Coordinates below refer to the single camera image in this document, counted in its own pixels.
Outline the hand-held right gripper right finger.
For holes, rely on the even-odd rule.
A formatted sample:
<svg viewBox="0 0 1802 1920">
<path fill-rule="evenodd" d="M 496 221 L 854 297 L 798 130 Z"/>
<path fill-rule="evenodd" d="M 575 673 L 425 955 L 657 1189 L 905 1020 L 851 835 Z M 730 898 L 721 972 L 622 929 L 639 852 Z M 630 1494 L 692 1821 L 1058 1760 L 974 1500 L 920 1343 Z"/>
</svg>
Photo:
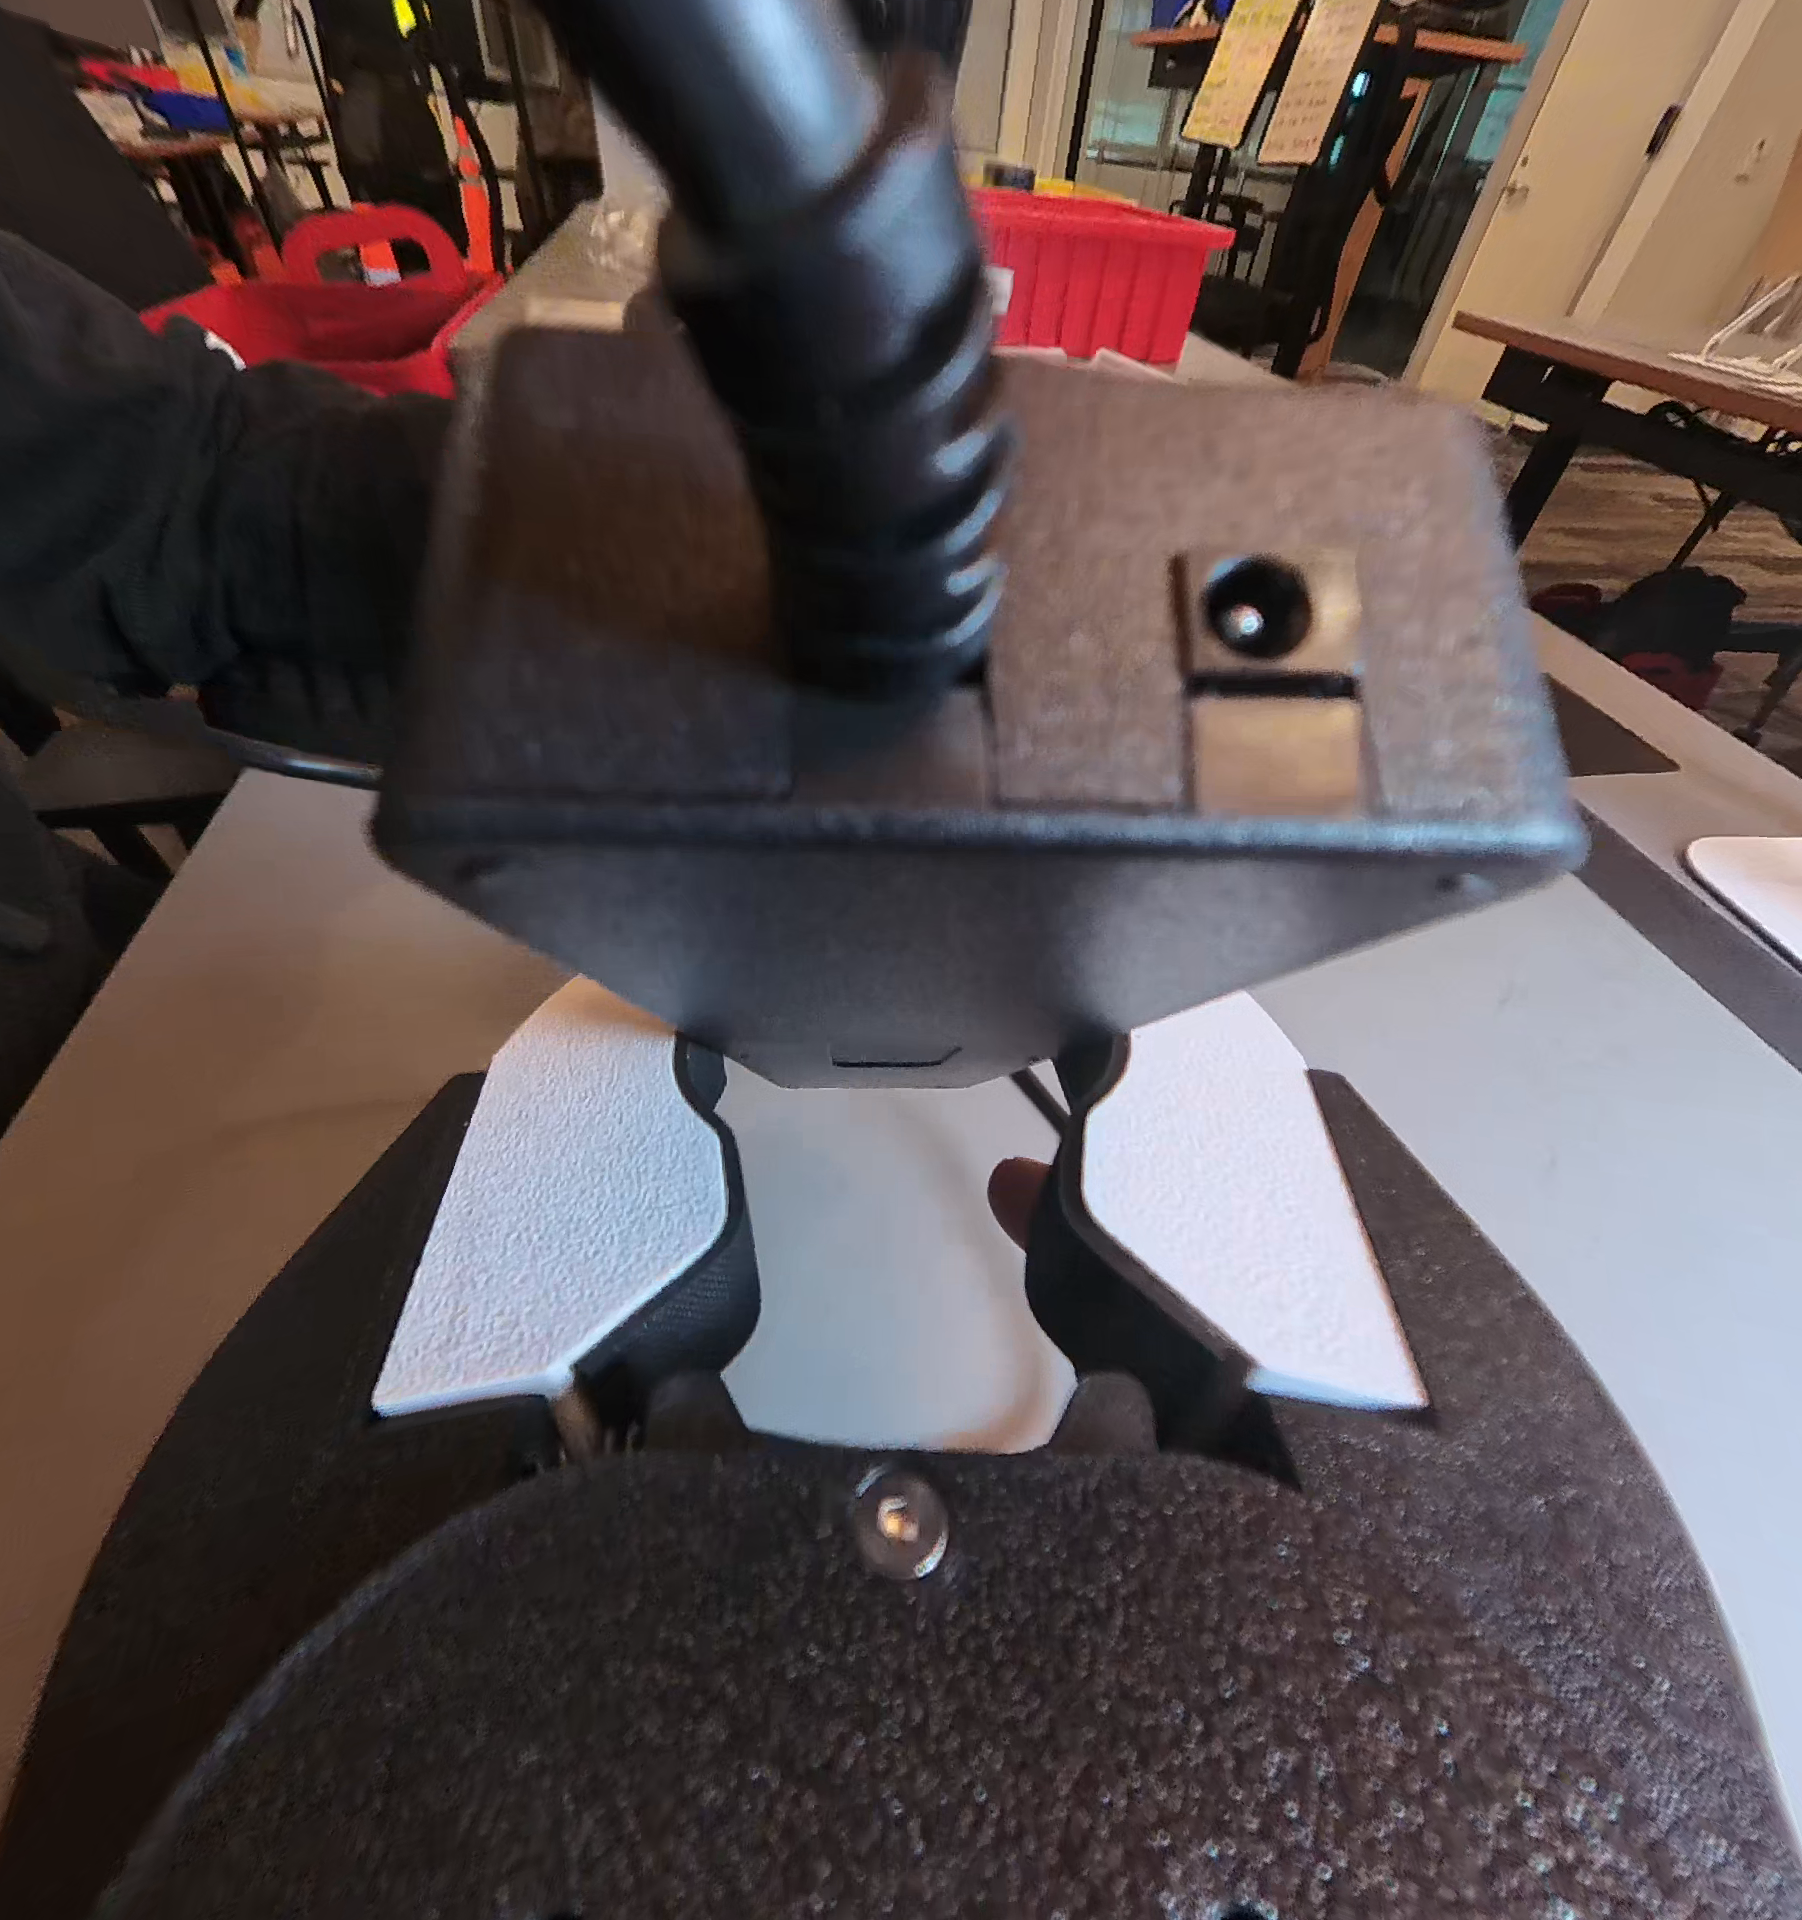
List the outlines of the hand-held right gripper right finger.
<svg viewBox="0 0 1802 1920">
<path fill-rule="evenodd" d="M 1226 994 L 1056 1063 L 1058 1133 L 1025 1296 L 1080 1382 L 1155 1413 L 1427 1391 L 1297 1045 Z"/>
</svg>

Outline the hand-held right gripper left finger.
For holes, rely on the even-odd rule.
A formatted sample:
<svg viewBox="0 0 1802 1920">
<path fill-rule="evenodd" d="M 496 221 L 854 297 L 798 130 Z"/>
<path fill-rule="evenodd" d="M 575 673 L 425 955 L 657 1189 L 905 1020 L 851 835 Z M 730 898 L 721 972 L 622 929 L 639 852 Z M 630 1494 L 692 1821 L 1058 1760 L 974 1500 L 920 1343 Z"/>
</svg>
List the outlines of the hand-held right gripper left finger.
<svg viewBox="0 0 1802 1920">
<path fill-rule="evenodd" d="M 720 1375 L 762 1291 L 721 1063 L 590 982 L 491 1058 L 371 1409 L 587 1401 L 639 1423 Z"/>
</svg>

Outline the black usb hub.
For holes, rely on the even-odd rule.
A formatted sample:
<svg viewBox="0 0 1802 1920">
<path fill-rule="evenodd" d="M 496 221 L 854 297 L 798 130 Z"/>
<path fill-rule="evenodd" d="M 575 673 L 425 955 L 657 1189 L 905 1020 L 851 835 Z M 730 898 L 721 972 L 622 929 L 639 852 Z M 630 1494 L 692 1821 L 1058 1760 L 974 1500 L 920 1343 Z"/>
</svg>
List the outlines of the black usb hub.
<svg viewBox="0 0 1802 1920">
<path fill-rule="evenodd" d="M 976 1085 L 1583 857 L 1479 421 L 1000 360 L 986 661 L 804 687 L 682 340 L 470 387 L 371 827 L 436 898 L 787 1085 Z"/>
</svg>

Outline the person's left forearm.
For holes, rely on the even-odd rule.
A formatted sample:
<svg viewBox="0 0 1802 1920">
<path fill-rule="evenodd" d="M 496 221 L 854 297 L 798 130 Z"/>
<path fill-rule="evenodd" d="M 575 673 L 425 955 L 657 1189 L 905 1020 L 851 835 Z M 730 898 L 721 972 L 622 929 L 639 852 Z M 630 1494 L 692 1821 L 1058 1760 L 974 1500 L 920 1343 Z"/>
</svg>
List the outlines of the person's left forearm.
<svg viewBox="0 0 1802 1920">
<path fill-rule="evenodd" d="M 442 398 L 241 371 L 0 232 L 0 661 L 375 768 L 449 437 Z"/>
</svg>

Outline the white rounded mat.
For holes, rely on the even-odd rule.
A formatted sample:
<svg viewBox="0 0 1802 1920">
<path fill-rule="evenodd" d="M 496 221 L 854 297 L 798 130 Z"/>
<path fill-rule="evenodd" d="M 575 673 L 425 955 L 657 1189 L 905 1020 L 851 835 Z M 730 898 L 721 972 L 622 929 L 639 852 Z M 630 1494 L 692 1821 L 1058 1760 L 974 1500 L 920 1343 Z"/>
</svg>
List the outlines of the white rounded mat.
<svg viewBox="0 0 1802 1920">
<path fill-rule="evenodd" d="M 1802 835 L 1709 835 L 1682 847 L 1686 873 L 1755 937 L 1802 972 Z"/>
</svg>

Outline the black bag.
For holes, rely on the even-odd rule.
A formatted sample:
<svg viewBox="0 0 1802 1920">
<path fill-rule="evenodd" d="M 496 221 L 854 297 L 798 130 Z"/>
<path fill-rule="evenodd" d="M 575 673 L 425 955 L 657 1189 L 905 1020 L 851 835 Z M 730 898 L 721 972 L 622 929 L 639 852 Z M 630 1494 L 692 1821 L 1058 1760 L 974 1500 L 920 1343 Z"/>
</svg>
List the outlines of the black bag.
<svg viewBox="0 0 1802 1920">
<path fill-rule="evenodd" d="M 1720 687 L 1720 653 L 1739 608 L 1745 591 L 1699 566 L 1665 566 L 1618 593 L 1557 585 L 1530 597 L 1537 618 L 1691 712 L 1708 712 Z"/>
</svg>

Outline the wooden table with black legs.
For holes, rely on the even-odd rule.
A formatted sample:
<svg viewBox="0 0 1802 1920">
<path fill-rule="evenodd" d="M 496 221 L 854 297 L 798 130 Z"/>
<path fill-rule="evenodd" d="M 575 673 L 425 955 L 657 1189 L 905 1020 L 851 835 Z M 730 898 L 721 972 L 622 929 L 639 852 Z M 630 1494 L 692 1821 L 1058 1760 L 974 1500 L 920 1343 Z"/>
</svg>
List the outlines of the wooden table with black legs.
<svg viewBox="0 0 1802 1920">
<path fill-rule="evenodd" d="M 1583 453 L 1618 454 L 1699 498 L 1699 515 L 1665 566 L 1693 566 L 1699 543 L 1737 510 L 1773 519 L 1802 547 L 1802 387 L 1698 366 L 1676 350 L 1563 322 L 1462 315 L 1459 329 L 1501 350 L 1485 402 L 1537 428 L 1504 493 L 1515 547 Z M 1737 613 L 1724 653 L 1771 660 L 1737 729 L 1755 747 L 1802 681 L 1802 621 Z"/>
</svg>

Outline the red divided bin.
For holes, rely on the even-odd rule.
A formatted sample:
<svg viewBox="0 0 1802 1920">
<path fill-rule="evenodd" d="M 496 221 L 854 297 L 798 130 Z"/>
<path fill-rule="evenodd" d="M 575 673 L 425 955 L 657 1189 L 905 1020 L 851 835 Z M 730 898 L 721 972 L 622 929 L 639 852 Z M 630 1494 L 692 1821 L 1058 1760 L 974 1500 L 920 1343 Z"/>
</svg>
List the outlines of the red divided bin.
<svg viewBox="0 0 1802 1920">
<path fill-rule="evenodd" d="M 1226 224 L 1109 196 L 974 187 L 999 350 L 1178 366 Z"/>
</svg>

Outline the clear plastic sleeves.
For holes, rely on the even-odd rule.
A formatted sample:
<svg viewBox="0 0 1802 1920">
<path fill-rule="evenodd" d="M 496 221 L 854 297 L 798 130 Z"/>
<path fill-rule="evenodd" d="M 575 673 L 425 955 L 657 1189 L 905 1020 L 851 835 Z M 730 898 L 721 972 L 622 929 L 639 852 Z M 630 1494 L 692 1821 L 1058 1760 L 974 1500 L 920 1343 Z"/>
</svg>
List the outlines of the clear plastic sleeves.
<svg viewBox="0 0 1802 1920">
<path fill-rule="evenodd" d="M 1699 350 L 1678 350 L 1676 358 L 1773 384 L 1802 384 L 1802 273 L 1767 286 L 1732 322 L 1718 327 Z"/>
</svg>

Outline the yellow paper sheet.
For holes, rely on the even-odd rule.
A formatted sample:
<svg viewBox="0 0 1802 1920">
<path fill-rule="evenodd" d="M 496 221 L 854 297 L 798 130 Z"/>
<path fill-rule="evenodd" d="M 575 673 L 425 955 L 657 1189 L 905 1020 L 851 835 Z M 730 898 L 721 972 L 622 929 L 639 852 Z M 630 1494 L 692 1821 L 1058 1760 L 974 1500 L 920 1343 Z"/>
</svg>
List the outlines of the yellow paper sheet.
<svg viewBox="0 0 1802 1920">
<path fill-rule="evenodd" d="M 1178 130 L 1201 149 L 1237 149 L 1299 5 L 1227 5 L 1201 84 Z"/>
</svg>

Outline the white paper sheet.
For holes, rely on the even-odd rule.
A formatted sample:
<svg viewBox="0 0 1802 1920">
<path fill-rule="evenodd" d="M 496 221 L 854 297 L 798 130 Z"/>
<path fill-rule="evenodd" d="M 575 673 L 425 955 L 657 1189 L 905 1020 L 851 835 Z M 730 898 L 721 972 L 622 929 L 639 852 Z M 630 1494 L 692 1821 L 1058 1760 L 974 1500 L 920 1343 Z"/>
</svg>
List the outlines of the white paper sheet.
<svg viewBox="0 0 1802 1920">
<path fill-rule="evenodd" d="M 1320 159 L 1376 11 L 1380 5 L 1310 5 L 1297 57 L 1260 141 L 1260 164 L 1310 168 Z"/>
</svg>

